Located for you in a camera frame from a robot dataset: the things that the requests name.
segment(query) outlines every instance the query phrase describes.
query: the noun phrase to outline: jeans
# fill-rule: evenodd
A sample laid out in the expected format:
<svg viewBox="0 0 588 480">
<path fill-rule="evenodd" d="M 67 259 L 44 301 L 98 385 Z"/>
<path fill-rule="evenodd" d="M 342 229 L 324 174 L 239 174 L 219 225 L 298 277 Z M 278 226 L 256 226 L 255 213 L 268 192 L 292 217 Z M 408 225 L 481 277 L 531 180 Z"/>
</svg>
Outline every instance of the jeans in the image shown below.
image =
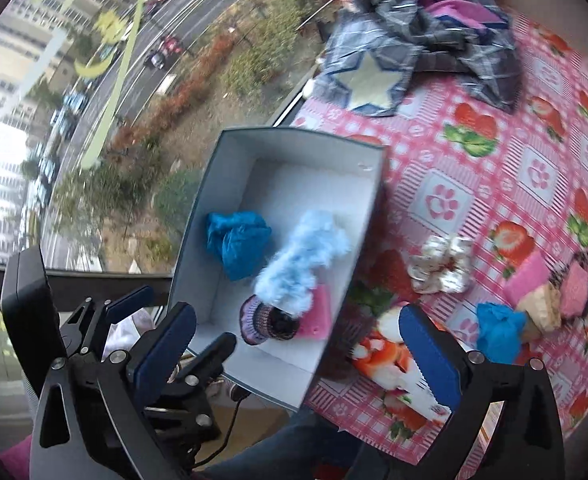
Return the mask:
<svg viewBox="0 0 588 480">
<path fill-rule="evenodd" d="M 355 464 L 357 456 L 363 460 Z M 273 436 L 202 474 L 209 480 L 313 480 L 321 462 L 351 467 L 346 480 L 376 480 L 387 471 L 373 448 L 303 408 Z"/>
</svg>

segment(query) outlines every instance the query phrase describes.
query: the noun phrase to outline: glass window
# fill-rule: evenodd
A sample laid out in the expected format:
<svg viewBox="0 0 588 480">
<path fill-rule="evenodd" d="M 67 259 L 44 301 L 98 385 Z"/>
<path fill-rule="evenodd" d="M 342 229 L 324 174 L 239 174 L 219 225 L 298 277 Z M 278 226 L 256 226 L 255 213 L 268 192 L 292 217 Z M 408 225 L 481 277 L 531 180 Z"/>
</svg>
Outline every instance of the glass window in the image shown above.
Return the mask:
<svg viewBox="0 0 588 480">
<path fill-rule="evenodd" d="M 63 10 L 63 0 L 13 0 L 2 13 L 0 45 L 12 57 L 0 57 L 0 261 L 39 243 L 52 268 L 172 272 L 218 134 L 269 122 L 324 49 L 314 19 L 331 21 L 341 6 L 144 0 L 130 39 L 136 1 Z M 60 31 L 66 41 L 25 91 Z M 111 100 L 116 113 L 101 121 Z"/>
</svg>

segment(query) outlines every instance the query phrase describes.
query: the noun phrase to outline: black cable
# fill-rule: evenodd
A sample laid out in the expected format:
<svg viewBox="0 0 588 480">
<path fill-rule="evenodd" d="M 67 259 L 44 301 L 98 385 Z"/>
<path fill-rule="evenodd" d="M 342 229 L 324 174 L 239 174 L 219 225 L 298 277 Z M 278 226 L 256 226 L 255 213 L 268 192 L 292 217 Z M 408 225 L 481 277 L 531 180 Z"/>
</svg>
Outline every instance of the black cable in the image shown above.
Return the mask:
<svg viewBox="0 0 588 480">
<path fill-rule="evenodd" d="M 243 399 L 239 400 L 236 403 L 236 407 L 234 408 L 234 415 L 232 415 L 232 421 L 229 423 L 228 432 L 226 433 L 225 439 L 223 440 L 223 445 L 221 447 L 219 447 L 214 453 L 212 453 L 205 460 L 201 460 L 200 462 L 197 462 L 196 464 L 194 464 L 193 468 L 197 468 L 197 467 L 200 467 L 202 465 L 207 464 L 215 456 L 218 456 L 221 453 L 221 451 L 223 451 L 228 446 L 229 436 L 232 434 L 232 428 L 234 428 L 234 423 L 236 422 L 236 416 L 238 415 L 238 409 L 241 406 L 241 402 L 243 402 Z"/>
</svg>

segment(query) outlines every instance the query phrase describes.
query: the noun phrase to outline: checkered tablecloth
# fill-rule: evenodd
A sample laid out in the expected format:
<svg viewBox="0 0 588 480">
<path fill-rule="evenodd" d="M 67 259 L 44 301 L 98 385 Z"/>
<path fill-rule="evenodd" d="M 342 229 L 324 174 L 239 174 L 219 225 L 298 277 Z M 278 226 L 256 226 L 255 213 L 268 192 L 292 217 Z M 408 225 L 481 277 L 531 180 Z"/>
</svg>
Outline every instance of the checkered tablecloth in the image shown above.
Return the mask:
<svg viewBox="0 0 588 480">
<path fill-rule="evenodd" d="M 308 100 L 294 121 L 301 128 L 340 136 L 376 137 L 389 147 L 386 198 L 373 220 L 375 228 L 385 225 L 382 240 L 375 250 L 372 244 L 364 248 L 356 278 L 367 276 L 376 263 L 373 251 L 388 251 L 389 256 L 393 250 L 407 261 L 429 234 L 459 232 L 474 238 L 471 289 L 461 296 L 421 298 L 432 317 L 471 346 L 478 337 L 476 305 L 504 302 L 501 282 L 506 263 L 497 259 L 489 238 L 499 222 L 524 227 L 550 267 L 567 263 L 578 249 L 588 250 L 588 239 L 583 237 L 581 246 L 578 235 L 568 228 L 570 215 L 580 213 L 579 189 L 588 202 L 588 60 L 524 16 L 514 16 L 514 33 L 524 88 L 513 115 L 468 97 L 453 77 L 439 75 L 416 85 L 394 117 L 366 118 Z M 545 110 L 544 118 L 537 115 L 533 98 L 545 100 L 555 112 Z M 471 105 L 479 116 L 494 118 L 496 142 L 488 144 L 491 152 L 485 156 L 471 156 L 461 142 L 444 134 L 447 125 L 457 126 L 456 110 L 462 103 Z M 344 348 L 357 337 L 360 316 L 362 309 L 345 305 L 337 323 Z M 582 320 L 525 346 L 520 362 L 535 355 L 545 361 L 551 375 L 567 436 L 588 411 L 588 331 Z M 427 424 L 411 438 L 392 439 L 393 420 L 383 409 L 381 393 L 378 386 L 353 373 L 337 381 L 321 380 L 307 404 L 369 444 L 417 462 L 438 429 Z M 482 453 L 480 446 L 474 448 L 461 478 L 475 471 Z"/>
</svg>

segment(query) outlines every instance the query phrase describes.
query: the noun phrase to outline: white cardboard box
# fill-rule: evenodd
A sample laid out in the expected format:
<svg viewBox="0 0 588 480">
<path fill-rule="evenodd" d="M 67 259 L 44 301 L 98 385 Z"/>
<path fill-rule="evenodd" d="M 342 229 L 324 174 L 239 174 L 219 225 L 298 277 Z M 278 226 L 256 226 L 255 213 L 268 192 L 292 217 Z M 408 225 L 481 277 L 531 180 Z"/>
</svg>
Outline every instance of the white cardboard box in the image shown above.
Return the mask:
<svg viewBox="0 0 588 480">
<path fill-rule="evenodd" d="M 185 301 L 196 311 L 198 327 L 190 351 L 203 351 L 223 332 L 236 334 L 236 351 L 225 362 L 226 376 L 277 404 L 297 409 L 327 341 L 295 337 L 259 346 L 243 341 L 238 317 L 253 293 L 253 277 L 228 280 L 222 264 L 206 251 L 206 217 L 210 212 L 255 211 L 272 228 L 275 251 L 305 211 L 331 211 L 353 247 L 324 274 L 335 322 L 370 221 L 384 160 L 381 146 L 321 132 L 223 131 L 200 184 L 170 291 L 170 305 Z"/>
</svg>

